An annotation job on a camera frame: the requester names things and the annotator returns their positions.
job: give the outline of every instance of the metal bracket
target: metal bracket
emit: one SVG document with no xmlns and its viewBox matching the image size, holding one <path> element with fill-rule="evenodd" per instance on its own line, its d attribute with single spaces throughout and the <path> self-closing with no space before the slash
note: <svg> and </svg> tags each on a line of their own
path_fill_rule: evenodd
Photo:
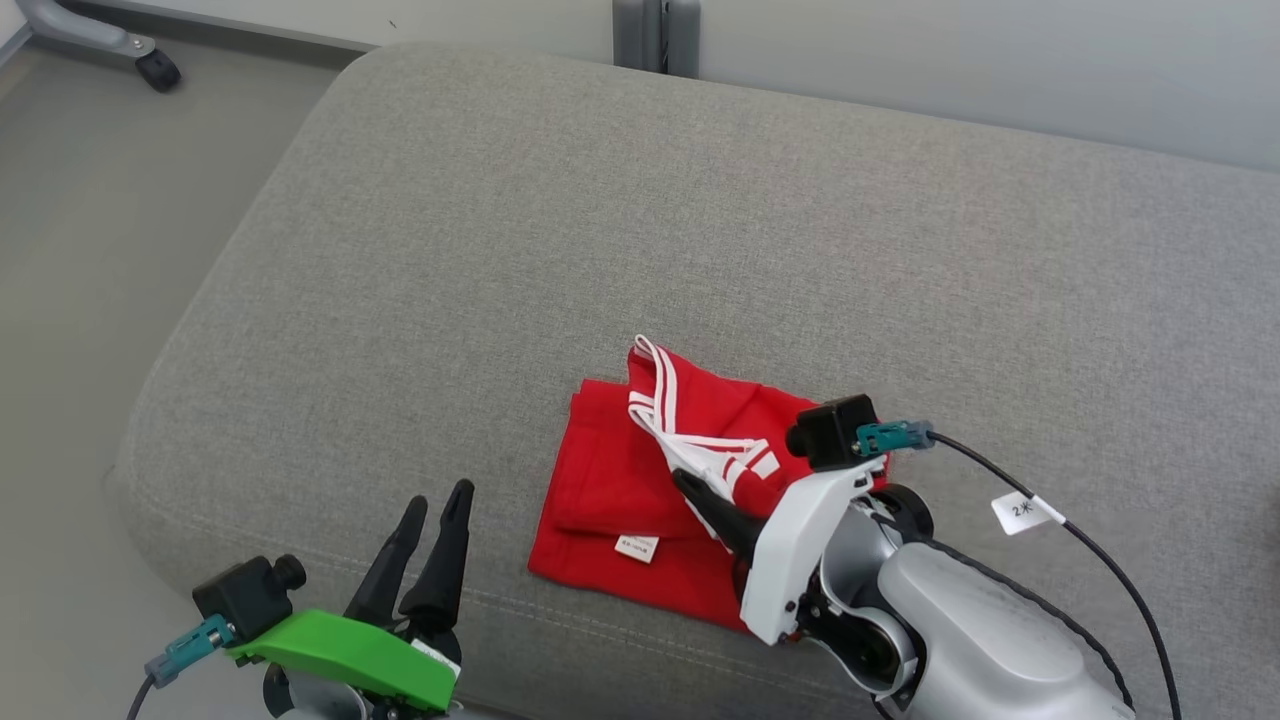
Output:
<svg viewBox="0 0 1280 720">
<path fill-rule="evenodd" d="M 127 58 L 142 58 L 156 49 L 155 41 L 150 37 L 77 15 L 55 0 L 18 0 L 18 6 L 27 15 L 27 23 L 36 35 Z"/>
</svg>

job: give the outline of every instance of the fabric label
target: fabric label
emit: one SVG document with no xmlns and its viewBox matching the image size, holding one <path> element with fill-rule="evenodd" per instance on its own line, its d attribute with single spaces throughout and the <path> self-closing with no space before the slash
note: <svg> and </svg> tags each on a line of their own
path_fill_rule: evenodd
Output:
<svg viewBox="0 0 1280 720">
<path fill-rule="evenodd" d="M 992 500 L 991 509 L 996 511 L 1000 527 L 1007 536 L 1016 536 L 1053 519 L 1038 502 L 1018 491 Z"/>
<path fill-rule="evenodd" d="M 653 562 L 653 553 L 658 550 L 658 538 L 622 536 L 618 538 L 618 544 L 613 546 L 613 550 L 648 565 Z"/>
</svg>

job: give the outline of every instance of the red cloth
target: red cloth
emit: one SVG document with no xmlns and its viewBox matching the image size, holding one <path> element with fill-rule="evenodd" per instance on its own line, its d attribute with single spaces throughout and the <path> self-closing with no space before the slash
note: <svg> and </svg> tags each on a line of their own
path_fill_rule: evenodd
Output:
<svg viewBox="0 0 1280 720">
<path fill-rule="evenodd" d="M 589 379 L 570 402 L 529 569 L 745 629 L 733 557 L 685 502 L 671 469 L 709 468 L 708 484 L 767 518 L 786 487 L 810 473 L 786 451 L 786 432 L 814 402 L 721 378 L 643 337 L 627 365 L 627 384 Z M 659 538 L 652 561 L 614 550 L 620 536 Z"/>
</svg>

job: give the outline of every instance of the chair leg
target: chair leg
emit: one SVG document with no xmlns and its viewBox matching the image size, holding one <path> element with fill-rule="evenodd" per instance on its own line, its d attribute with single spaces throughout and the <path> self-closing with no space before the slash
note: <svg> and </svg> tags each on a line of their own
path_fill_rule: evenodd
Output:
<svg viewBox="0 0 1280 720">
<path fill-rule="evenodd" d="M 133 58 L 138 74 L 157 92 L 168 92 L 182 79 L 178 67 L 156 50 L 156 42 L 150 37 L 78 15 L 56 0 L 17 1 L 36 35 Z"/>
</svg>

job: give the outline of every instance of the connector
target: connector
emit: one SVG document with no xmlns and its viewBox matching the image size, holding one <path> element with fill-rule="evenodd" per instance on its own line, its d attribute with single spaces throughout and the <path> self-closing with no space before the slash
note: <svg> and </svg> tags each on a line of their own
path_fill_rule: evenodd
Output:
<svg viewBox="0 0 1280 720">
<path fill-rule="evenodd" d="M 210 615 L 186 635 L 169 643 L 164 655 L 157 655 L 143 665 L 147 675 L 156 680 L 156 688 L 172 683 L 179 673 L 212 655 L 219 647 L 232 642 L 236 630 L 221 615 Z"/>
<path fill-rule="evenodd" d="M 288 591 L 306 582 L 307 571 L 297 557 L 282 555 L 271 565 L 259 555 L 205 580 L 191 591 L 191 600 L 201 618 L 221 615 L 236 628 L 236 638 L 223 643 L 230 646 L 255 641 L 292 615 Z"/>
<path fill-rule="evenodd" d="M 933 447 L 933 438 L 929 437 L 932 430 L 933 423 L 928 420 L 861 425 L 858 428 L 858 442 L 854 443 L 854 452 L 869 457 L 893 450 L 928 450 Z"/>
<path fill-rule="evenodd" d="M 787 430 L 787 450 L 809 461 L 814 473 L 844 470 L 867 461 L 854 451 L 858 428 L 879 421 L 872 398 L 854 395 L 823 402 L 796 415 Z"/>
</svg>

